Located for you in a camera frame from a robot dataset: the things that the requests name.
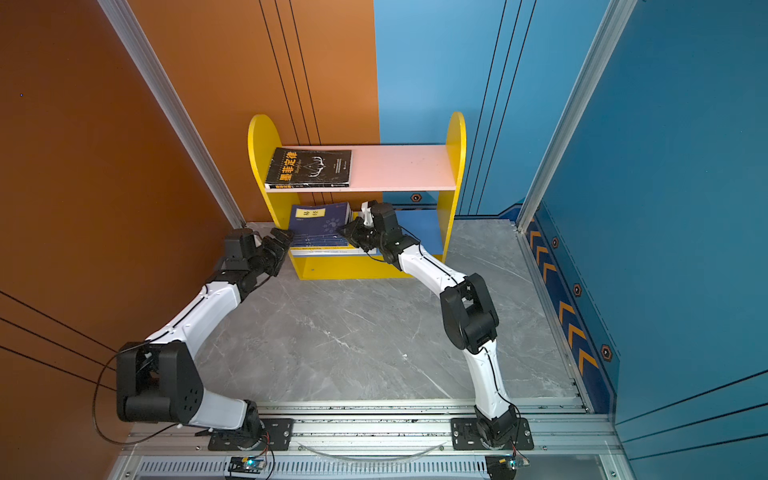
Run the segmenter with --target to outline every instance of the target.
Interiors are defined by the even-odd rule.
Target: orange wall
[[[254,114],[284,144],[379,143],[372,0],[130,5],[246,220],[270,218],[248,161]]]
[[[110,346],[143,339],[198,291],[229,224],[92,0],[0,8],[0,290]],[[105,362],[111,351],[0,296],[0,317]],[[0,322],[3,478],[103,478],[100,366]],[[106,377],[114,386],[114,374]],[[99,419],[129,429],[102,390]]]

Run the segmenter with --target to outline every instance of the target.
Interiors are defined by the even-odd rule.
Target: bookshelf
[[[466,125],[464,115],[460,112],[451,116],[445,145],[289,146],[302,150],[351,150],[353,153],[349,187],[344,188],[266,189],[264,178],[269,170],[272,154],[275,148],[282,146],[272,120],[263,114],[255,115],[248,127],[250,166],[272,220],[279,228],[288,228],[291,207],[301,204],[299,193],[436,190],[439,192],[436,210],[415,210],[402,219],[398,214],[398,219],[419,238],[439,238],[442,241],[442,252],[432,249],[430,253],[441,261],[445,259],[464,177],[467,151]],[[368,257],[290,255],[290,259],[301,280],[410,277],[392,265],[376,262]]]

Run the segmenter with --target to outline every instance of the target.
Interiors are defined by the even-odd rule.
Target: orange chevron arrow
[[[533,250],[533,237],[540,237],[541,232],[531,232],[531,250]]]
[[[541,252],[549,253],[547,247],[536,247],[536,265],[541,265]]]
[[[566,302],[561,301],[560,302],[560,324],[563,324],[563,310],[567,310],[574,315],[576,315],[576,312],[574,312],[574,308],[570,305],[568,305]]]
[[[594,365],[596,369],[599,369],[598,361],[594,359],[592,355],[589,353],[586,353],[584,350],[579,349],[578,350],[578,371],[581,373],[581,376],[584,376],[584,361],[587,360],[589,363]]]
[[[574,347],[574,333],[576,335],[579,335],[581,338],[585,340],[587,339],[587,337],[584,335],[584,332],[581,329],[574,326],[573,323],[571,323],[570,325],[568,325],[568,345],[570,345],[571,348]]]
[[[547,283],[547,270],[552,270],[553,272],[557,272],[558,269],[554,268],[554,265],[551,263],[544,262],[544,283]]]

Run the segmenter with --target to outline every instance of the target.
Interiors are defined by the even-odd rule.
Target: robotic arm
[[[475,387],[478,433],[491,449],[511,441],[520,418],[507,400],[496,356],[498,315],[485,281],[440,262],[417,239],[405,235],[390,204],[363,204],[362,216],[339,232],[366,252],[378,248],[384,261],[413,275],[440,298],[445,333],[464,352]],[[216,325],[260,283],[276,276],[293,241],[289,230],[256,245],[253,231],[235,230],[225,257],[194,300],[142,343],[127,343],[117,355],[118,417],[125,422],[177,422],[208,428],[228,445],[255,447],[264,437],[256,404],[231,399],[203,386],[194,356]]]

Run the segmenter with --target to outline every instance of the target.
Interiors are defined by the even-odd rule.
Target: floor
[[[457,220],[447,264],[488,284],[509,395],[572,397],[522,255],[509,221]],[[257,402],[475,396],[438,298],[418,280],[302,282],[290,262],[222,320],[196,363],[208,389]]]

